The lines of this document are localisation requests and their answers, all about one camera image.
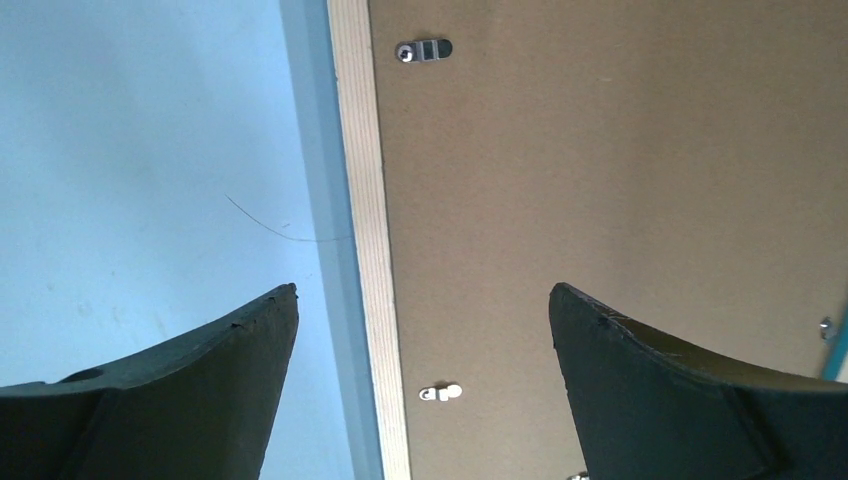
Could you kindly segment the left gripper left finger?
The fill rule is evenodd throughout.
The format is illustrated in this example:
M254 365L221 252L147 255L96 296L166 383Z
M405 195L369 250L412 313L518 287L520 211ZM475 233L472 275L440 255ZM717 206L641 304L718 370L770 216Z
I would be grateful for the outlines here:
M255 479L299 323L294 284L59 382L1 390L5 479Z

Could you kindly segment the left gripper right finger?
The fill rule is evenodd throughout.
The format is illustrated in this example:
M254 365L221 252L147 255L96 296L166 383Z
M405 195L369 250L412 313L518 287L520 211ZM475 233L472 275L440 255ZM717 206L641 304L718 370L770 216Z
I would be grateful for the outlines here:
M593 479L843 479L847 387L733 359L559 283L553 345Z

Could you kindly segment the brown fibreboard backing board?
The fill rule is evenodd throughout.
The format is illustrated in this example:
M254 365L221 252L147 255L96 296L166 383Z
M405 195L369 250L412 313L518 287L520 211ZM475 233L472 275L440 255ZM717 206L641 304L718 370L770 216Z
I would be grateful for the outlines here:
M847 300L843 1L369 5L412 476L584 466L548 298L569 283L815 376ZM401 42L449 39L405 64ZM457 383L460 397L418 392Z

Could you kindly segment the light wooden picture frame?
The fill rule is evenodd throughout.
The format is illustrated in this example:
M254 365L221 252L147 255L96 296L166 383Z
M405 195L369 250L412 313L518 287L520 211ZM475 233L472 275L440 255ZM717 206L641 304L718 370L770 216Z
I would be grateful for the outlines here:
M369 4L328 2L380 460L412 476L405 412Z

